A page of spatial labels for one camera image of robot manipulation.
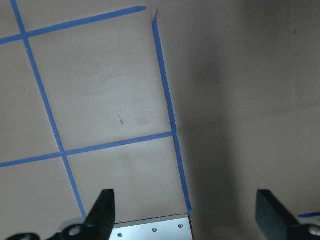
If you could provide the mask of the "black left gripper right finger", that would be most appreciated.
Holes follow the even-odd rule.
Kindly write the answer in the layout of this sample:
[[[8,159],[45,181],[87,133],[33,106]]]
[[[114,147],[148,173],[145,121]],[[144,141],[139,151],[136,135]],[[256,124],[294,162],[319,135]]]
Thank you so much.
[[[259,189],[255,204],[256,223],[267,240],[318,240],[320,213],[294,216],[267,189]]]

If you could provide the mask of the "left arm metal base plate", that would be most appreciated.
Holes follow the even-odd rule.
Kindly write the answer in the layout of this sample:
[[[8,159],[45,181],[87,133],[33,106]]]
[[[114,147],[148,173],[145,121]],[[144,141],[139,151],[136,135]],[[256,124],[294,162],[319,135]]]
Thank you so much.
[[[117,223],[111,240],[193,240],[188,214]]]

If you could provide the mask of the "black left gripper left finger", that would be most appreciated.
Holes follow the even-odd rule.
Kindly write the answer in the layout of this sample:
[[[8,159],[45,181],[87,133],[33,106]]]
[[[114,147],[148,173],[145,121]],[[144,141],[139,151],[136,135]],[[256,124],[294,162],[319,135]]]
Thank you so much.
[[[108,240],[116,220],[113,189],[101,191],[91,211],[82,223],[74,223],[56,232],[51,240]]]

